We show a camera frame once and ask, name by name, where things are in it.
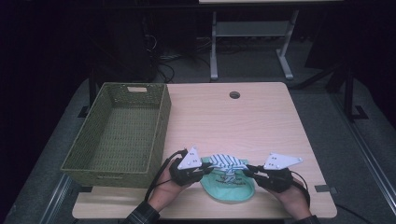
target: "teal fabric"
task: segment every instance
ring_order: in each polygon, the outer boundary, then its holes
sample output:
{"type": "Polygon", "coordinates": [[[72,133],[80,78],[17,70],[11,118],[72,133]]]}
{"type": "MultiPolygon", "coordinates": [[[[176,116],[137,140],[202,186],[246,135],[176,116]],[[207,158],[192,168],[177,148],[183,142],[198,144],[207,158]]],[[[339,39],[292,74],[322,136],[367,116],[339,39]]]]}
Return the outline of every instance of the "teal fabric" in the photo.
{"type": "MultiPolygon", "coordinates": [[[[202,162],[209,162],[210,158],[202,158],[202,162]]],[[[242,202],[248,200],[254,195],[254,182],[251,178],[245,176],[242,170],[236,170],[233,182],[226,183],[224,180],[226,172],[214,169],[209,175],[204,175],[201,179],[201,185],[205,191],[213,198],[227,202],[242,202]]]]}

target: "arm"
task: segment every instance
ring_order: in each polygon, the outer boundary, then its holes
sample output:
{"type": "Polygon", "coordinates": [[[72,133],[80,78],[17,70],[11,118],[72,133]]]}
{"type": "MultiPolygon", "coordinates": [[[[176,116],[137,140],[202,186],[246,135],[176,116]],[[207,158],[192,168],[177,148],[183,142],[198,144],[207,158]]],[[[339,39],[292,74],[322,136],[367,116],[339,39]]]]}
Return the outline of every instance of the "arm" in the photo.
{"type": "MultiPolygon", "coordinates": [[[[294,179],[294,181],[301,184],[301,182],[296,179],[294,179]]],[[[298,220],[294,224],[319,224],[318,218],[312,216],[305,196],[295,186],[291,186],[281,193],[276,193],[269,189],[268,192],[272,193],[282,203],[285,210],[294,219],[298,220]]]]}
{"type": "Polygon", "coordinates": [[[122,222],[122,224],[152,224],[160,218],[160,212],[169,205],[178,194],[190,185],[179,186],[171,180],[169,167],[173,161],[161,174],[158,183],[163,183],[154,189],[147,202],[142,202],[136,209],[122,222]]]}

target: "green woven basket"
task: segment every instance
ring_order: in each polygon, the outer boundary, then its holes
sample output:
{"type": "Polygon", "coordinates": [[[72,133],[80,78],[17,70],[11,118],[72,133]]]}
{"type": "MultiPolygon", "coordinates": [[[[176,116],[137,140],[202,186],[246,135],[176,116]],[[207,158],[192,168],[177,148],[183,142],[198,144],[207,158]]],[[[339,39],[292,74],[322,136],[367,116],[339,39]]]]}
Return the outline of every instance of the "green woven basket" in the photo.
{"type": "Polygon", "coordinates": [[[165,84],[105,83],[61,171],[83,186],[148,188],[162,164],[170,109],[165,84]]]}

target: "dark shirt cuff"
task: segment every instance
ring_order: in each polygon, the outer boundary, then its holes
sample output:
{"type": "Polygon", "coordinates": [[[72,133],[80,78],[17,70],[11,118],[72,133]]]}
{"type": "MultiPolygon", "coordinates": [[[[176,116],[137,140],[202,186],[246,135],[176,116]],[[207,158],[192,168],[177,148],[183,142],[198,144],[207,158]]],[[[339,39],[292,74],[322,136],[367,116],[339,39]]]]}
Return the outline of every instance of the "dark shirt cuff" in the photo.
{"type": "Polygon", "coordinates": [[[312,216],[293,222],[293,224],[320,224],[320,222],[317,216],[312,216]]]}
{"type": "Polygon", "coordinates": [[[147,202],[142,202],[125,221],[128,221],[126,223],[133,224],[152,224],[155,223],[158,218],[160,218],[160,214],[147,202]]]}

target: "person's left hand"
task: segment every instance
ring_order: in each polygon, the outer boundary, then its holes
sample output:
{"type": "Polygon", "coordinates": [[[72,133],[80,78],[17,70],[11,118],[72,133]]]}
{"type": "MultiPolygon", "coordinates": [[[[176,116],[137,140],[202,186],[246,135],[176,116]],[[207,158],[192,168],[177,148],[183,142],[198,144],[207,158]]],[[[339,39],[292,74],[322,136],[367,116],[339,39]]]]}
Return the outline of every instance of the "person's left hand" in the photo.
{"type": "Polygon", "coordinates": [[[172,176],[169,173],[169,167],[172,165],[173,162],[174,160],[169,162],[169,164],[163,170],[163,173],[158,179],[157,184],[160,184],[165,181],[167,182],[161,184],[160,186],[157,186],[157,188],[154,189],[151,197],[148,199],[148,203],[155,210],[157,210],[157,212],[161,212],[167,205],[169,205],[178,196],[178,194],[181,191],[191,186],[191,184],[185,186],[179,186],[175,181],[170,180],[172,176]]]}

